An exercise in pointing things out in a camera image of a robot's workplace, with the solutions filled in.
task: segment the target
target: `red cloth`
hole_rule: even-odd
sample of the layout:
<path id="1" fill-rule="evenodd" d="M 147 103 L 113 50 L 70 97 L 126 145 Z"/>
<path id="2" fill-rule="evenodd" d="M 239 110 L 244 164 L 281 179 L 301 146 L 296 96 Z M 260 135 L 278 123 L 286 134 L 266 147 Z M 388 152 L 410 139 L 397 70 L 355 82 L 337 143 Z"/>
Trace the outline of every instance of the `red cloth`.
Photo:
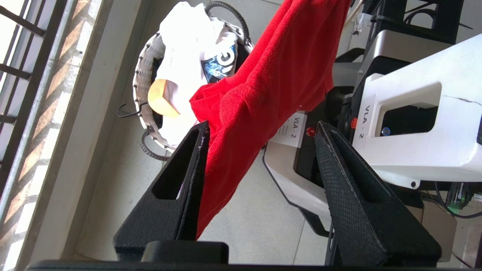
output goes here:
<path id="1" fill-rule="evenodd" d="M 194 114 L 211 129 L 198 237 L 278 128 L 297 110 L 313 110 L 332 89 L 350 2 L 285 0 L 239 71 L 191 98 Z"/>

